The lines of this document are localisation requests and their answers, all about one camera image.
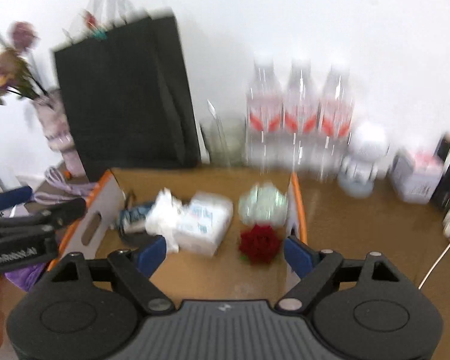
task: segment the metal screw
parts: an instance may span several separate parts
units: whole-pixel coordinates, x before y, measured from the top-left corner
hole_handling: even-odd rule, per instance
[[[172,303],[168,299],[155,298],[148,302],[148,308],[152,311],[165,311],[170,308]]]
[[[278,306],[285,311],[296,311],[303,306],[303,303],[295,298],[285,298],[279,301]]]

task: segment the white toy figure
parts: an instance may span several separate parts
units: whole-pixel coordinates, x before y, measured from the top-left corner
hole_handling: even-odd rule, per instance
[[[373,191],[378,167],[375,162],[387,155],[389,142],[385,130],[371,122],[355,126],[348,143],[348,153],[342,160],[338,183],[355,198],[366,198]]]

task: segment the vase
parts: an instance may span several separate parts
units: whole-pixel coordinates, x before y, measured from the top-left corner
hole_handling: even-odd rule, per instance
[[[33,100],[32,104],[48,140],[48,147],[61,153],[65,166],[73,177],[84,176],[85,170],[70,134],[60,89],[50,90],[48,94]]]

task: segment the red rose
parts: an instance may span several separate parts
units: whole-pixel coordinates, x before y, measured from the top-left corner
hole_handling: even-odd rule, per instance
[[[240,251],[251,263],[269,263],[280,250],[282,241],[270,226],[255,225],[240,235]]]

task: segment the purple cloth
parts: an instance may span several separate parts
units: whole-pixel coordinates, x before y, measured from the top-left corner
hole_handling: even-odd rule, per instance
[[[35,285],[46,265],[42,262],[41,264],[27,266],[17,271],[7,272],[5,276],[17,287],[28,292]]]

